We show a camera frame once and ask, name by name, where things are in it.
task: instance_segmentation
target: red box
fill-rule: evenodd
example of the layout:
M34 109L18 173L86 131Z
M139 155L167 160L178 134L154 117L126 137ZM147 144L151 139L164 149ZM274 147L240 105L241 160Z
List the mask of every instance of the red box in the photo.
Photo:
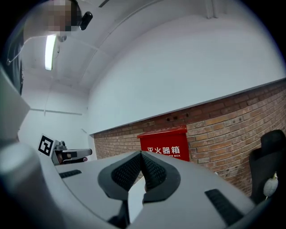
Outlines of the red box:
M185 125L149 131L137 136L141 149L161 153L170 157L189 161L189 149Z

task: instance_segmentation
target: chair backrest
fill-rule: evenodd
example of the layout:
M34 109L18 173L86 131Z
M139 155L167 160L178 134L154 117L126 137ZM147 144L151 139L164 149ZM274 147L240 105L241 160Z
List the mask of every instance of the chair backrest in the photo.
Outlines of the chair backrest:
M252 176L252 195L255 203L265 199L263 187L265 182L272 178L285 160L286 137L281 130L275 130L261 137L261 148L253 150L249 155L249 164Z

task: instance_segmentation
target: white wall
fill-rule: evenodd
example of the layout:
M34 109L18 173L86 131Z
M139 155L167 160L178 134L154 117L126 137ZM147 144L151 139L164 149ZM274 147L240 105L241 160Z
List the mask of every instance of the white wall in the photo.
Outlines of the white wall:
M284 78L272 40L243 16L231 9L218 19L179 18L132 42L90 92L88 133Z
M87 94L25 73L22 97L31 110L19 130L21 142L37 149L43 133L64 140L68 148L91 148L90 158L96 159L94 144L85 131Z

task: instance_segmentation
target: brick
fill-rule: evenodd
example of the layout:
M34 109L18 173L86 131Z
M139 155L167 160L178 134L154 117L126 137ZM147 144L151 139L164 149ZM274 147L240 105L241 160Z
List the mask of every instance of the brick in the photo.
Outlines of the brick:
M234 157L228 157L227 159L225 159L226 163L228 164L227 166L230 167L231 166L231 163L233 161L235 161L235 158Z
M251 117L250 113L246 113L246 114L243 115L243 119L244 120L250 119L250 117Z
M123 143L124 145L133 145L133 146L135 146L135 142L125 142L125 143Z
M166 119L159 119L159 120L156 120L156 121L155 121L155 125L157 125L157 124L163 124L163 123L166 123L166 122L167 122Z
M259 114L259 115L255 116L255 117L249 119L249 123L250 123L250 124L255 123L255 122L257 122L257 121L263 119L263 117L264 117L264 116L263 116L262 114Z
M202 111L203 111L203 113L209 113L209 112L212 112L215 110L220 110L222 108L224 108L224 104L222 102L214 104L214 105L207 104L207 106L205 108L203 108Z
M250 138L250 137L252 137L252 136L254 136L254 135L256 135L256 132L255 132L255 131L250 131L250 132L248 132L248 133L246 133L246 134L243 134L243 135L241 136L241 140L248 139L248 138Z
M206 125L209 126L209 125L213 125L216 123L221 123L226 120L227 120L227 115L222 115L222 116L219 116L213 119L206 120Z
M258 127L258 128L256 129L256 133L257 133L257 134L260 133L261 131L263 131L263 126L260 126L260 127Z
M133 146L134 150L141 150L141 146Z
M190 160L190 162L198 163L198 160L197 159L192 159L192 160Z
M202 114L202 110L200 110L200 109L198 109L198 110L192 110L192 111L189 112L189 114L190 114L191 116L197 116L197 115Z
M258 107L263 107L263 106L266 106L267 105L267 101L266 100L263 100L263 101L260 101L257 103Z
M173 121L173 126L180 126L180 125L184 125L185 124L185 120L184 119L180 119L180 120L176 120Z
M223 128L224 128L224 123L218 123L218 124L213 125L214 131L220 130L220 129L223 129Z
M138 141L138 142L140 142L140 139L139 138L130 138L129 141Z
M195 141L195 140L196 140L195 137L188 137L188 138L187 138L187 141L188 141L188 142L193 142L193 141Z
M132 127L122 128L122 131L130 131L130 130L132 130Z
M192 148L196 148L196 147L201 147L201 146L205 146L205 145L210 145L213 143L214 143L213 140L203 140L203 141L191 142L190 145Z
M239 142L241 142L241 137L240 137L240 136L238 136L238 137L236 137L236 138L233 138L233 139L231 140L231 143L232 143L232 144L236 144L236 143L239 143Z
M148 122L147 125L148 126L153 126L153 125L155 125L155 121Z
M219 165L224 165L224 164L226 164L226 163L227 163L226 160L220 160L220 161L216 161L216 162L215 162L215 165L216 165L216 166L219 166Z
M144 132L143 129L137 129L137 130L130 131L130 134L137 134L137 133L142 133L142 132Z
M215 142L215 143L223 142L223 141L225 141L225 140L226 140L225 135L214 138L214 142Z
M247 104L248 105L252 105L252 104L257 103L257 102L259 102L259 99L258 98L253 98L253 99L248 100Z
M155 129L169 128L169 127L173 127L173 123L172 122L167 122L167 123L163 123L163 124L156 124L154 126L145 127L144 128L144 132L152 131L152 130L155 130Z
M234 132L230 132L229 134L226 134L226 140L231 139L231 138L235 138L237 136L240 136L244 134L244 129L240 129Z
M253 109L253 110L258 109L258 103L252 104L252 106L251 106L251 107L252 107L252 109Z
M217 137L217 136L220 136L220 135L227 134L229 132L230 132L230 128L224 128L224 129L220 129L220 130L208 133L208 137L209 138L213 138L213 137Z
M221 114L222 113L220 112L220 110L212 111L212 112L210 112L210 118L221 116Z
M187 130L193 130L195 128L194 123L187 124Z
M210 161L218 161L218 160L222 160L228 157L231 157L231 153L224 153L221 155L213 156L210 158Z
M234 178L233 177L227 177L225 178L226 181L231 182Z
M236 166L236 165L239 165L240 164L240 160L236 160L236 161L233 161L231 163L231 166Z
M245 100L248 100L248 95L242 95L242 96L239 96L238 98L234 99L234 102L235 103L240 103L240 102L243 102Z
M231 126L231 125L240 123L240 122L242 122L242 121L243 121L243 118L240 116L240 117L237 117L237 118L235 118L235 119L231 119L231 120L225 121L225 122L224 122L224 125L225 125L226 127L228 127L228 126Z
M213 172L217 172L217 171L221 171L227 168L227 165L220 165L220 166L216 166L216 167L212 167L210 170L212 170Z
M140 133L136 133L136 134L134 134L134 138L136 138L137 139L137 136L139 135Z
M209 151L209 147L208 146L203 146L203 147L197 148L197 152L198 153L206 152L206 151Z
M131 125L131 127L132 127L132 130L137 130L137 129L142 129L143 128L141 122L134 123L134 124Z
M209 113L204 113L202 115L197 115L197 116L191 116L190 118L185 118L185 122L186 123L196 123L196 122L200 122L203 120L207 120L210 118L210 114Z
M262 132L256 134L256 135L253 137L253 141L256 141L257 139L260 139L262 135L263 135Z
M256 146L256 142L252 142L251 144L248 144L248 145L242 147L241 152L243 153L243 152L245 152L245 151L247 151L247 150L249 150L255 146Z
M232 106L232 105L234 105L234 104L235 104L235 102L234 102L233 97L227 98L227 99L225 100L225 102L224 102L224 105L225 105L225 106Z
M215 151L215 155L223 154L227 152L227 148L221 148Z
M237 175L237 173L238 173L238 170L232 171L230 172L229 176L235 176Z
M225 114L231 113L231 112L236 111L236 110L239 110L239 109L240 109L239 104L236 104L236 105L233 105L233 106L229 106L229 107L227 107L227 108L223 108L223 109L221 110L221 113L222 113L223 115L225 115Z
M231 153L232 156L236 156L236 155L239 155L239 154L241 154L241 149L240 148L237 149L237 150L232 151L232 153Z
M198 159L198 163L207 163L210 162L210 158L209 157L205 157L205 158L200 158Z
M249 121L249 120L246 120L246 121L240 123L240 128L241 128L241 129L242 129L242 128L245 128L245 127L249 126L249 124L250 124L250 121Z
M197 152L197 149L196 148L191 148L189 149L189 153L196 153Z
M247 102L241 102L240 103L240 108L242 109L242 108L245 108L245 107L247 107L248 105L247 105Z
M229 152L229 151L234 151L234 150L236 150L236 149L238 149L238 148L241 148L241 147L243 147L243 146L245 146L245 141L239 142L239 143L237 143L237 144L235 144L235 145L232 145L232 146L228 147L228 148L227 148L227 151L228 151L228 152Z
M222 142L222 143L218 143L218 144L214 144L210 146L210 150L214 150L214 149L219 149L219 148L224 148L227 146L231 145L231 141L226 141L226 142Z
M248 138L246 141L245 141L245 143L246 144L250 144L250 143L252 143L254 141L254 137L251 137L251 138Z
M240 114L239 114L239 111L236 111L236 112L232 112L232 113L229 113L228 115L227 115L227 119L234 119L234 118L236 118L237 116L239 116Z
M233 126L230 126L231 132L237 131L237 130L239 130L240 128L241 128L240 123L239 123L239 124L236 124L236 125L233 125Z
M185 111L187 111L187 110L182 110L181 113L179 113L179 114L177 115L178 119L184 119L184 118L189 117L189 113L185 113Z
M127 149L127 146L122 145L122 146L118 146L120 149Z
M201 141L207 139L207 134L201 134L196 136L196 141Z
M258 90L258 91L256 91L254 94L255 94L255 96L260 96L260 95L262 95L263 93L264 93L263 90Z
M253 124L252 124L252 125L249 125L248 127L245 127L245 128L244 128L244 130L245 130L246 133L252 131L253 129L254 129L254 125L253 125Z
M190 130L188 131L189 136L204 134L213 130L213 127L203 127L200 129Z
M203 157L211 157L214 155L215 155L214 152L194 153L194 154L191 154L191 157L192 157L192 159L199 159L199 158L203 158Z
M245 108L239 110L238 114L243 115L243 114L246 114L248 112L251 112L252 110L253 110L253 108L251 106L248 106L248 107L245 107Z
M202 166L204 166L206 168L211 168L211 167L215 166L215 163L214 162L209 162L209 163L202 164Z
M250 112L250 117L254 117L256 115L259 115L260 113L262 113L262 108Z
M206 123L205 123L205 121L201 121L201 122L198 122L198 123L194 123L193 125L194 125L195 128L201 128L201 127L205 127Z
M125 135L124 138L134 138L134 134Z

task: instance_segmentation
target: fluorescent light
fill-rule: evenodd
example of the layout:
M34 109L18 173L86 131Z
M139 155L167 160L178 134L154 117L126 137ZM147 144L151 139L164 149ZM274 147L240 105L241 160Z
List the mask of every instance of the fluorescent light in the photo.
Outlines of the fluorescent light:
M56 35L50 35L46 38L45 68L51 71L53 68L53 53L55 47Z

